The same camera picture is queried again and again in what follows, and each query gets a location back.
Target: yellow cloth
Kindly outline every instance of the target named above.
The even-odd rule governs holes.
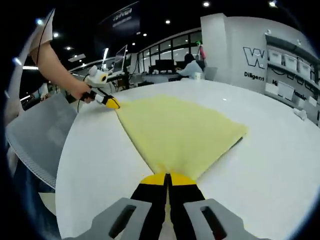
[[[124,102],[116,112],[155,174],[175,172],[192,180],[247,131],[218,111],[166,95]]]

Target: white table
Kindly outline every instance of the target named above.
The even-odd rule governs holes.
[[[224,113],[248,126],[243,140],[198,180],[203,195],[241,217],[259,238],[283,240],[308,216],[320,187],[320,129],[270,97],[206,80],[138,87],[120,101],[167,94]],[[76,117],[60,159],[56,216],[61,236],[76,237],[152,171],[114,110],[92,102]]]

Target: gray fabric panel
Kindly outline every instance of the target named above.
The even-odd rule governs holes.
[[[62,149],[77,116],[59,93],[23,112],[6,128],[16,155],[38,178],[56,187]]]

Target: black ceiling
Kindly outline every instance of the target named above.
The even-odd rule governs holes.
[[[313,38],[319,30],[312,27],[316,21],[317,12],[309,0],[298,3],[289,0],[278,1],[285,7],[270,8],[267,0],[209,0],[210,7],[202,6],[203,0],[141,0],[140,1],[140,26],[141,33],[126,39],[129,52],[139,50],[160,41],[171,35],[200,27],[200,17],[224,13],[226,16],[258,17],[284,23],[304,32],[309,38]],[[51,45],[56,51],[61,63],[72,69],[80,65],[79,61],[69,62],[74,55],[85,54],[83,63],[89,63],[102,59],[103,52],[97,52],[95,47],[95,33],[97,25],[106,17],[117,10],[136,2],[135,0],[96,1],[79,3],[79,1],[67,1],[56,8],[53,18],[53,31],[59,33],[59,37],[53,39]],[[166,25],[165,20],[170,19],[171,24]],[[115,43],[110,47],[111,52],[123,47],[123,42]],[[27,59],[26,65],[34,65],[31,59]]]

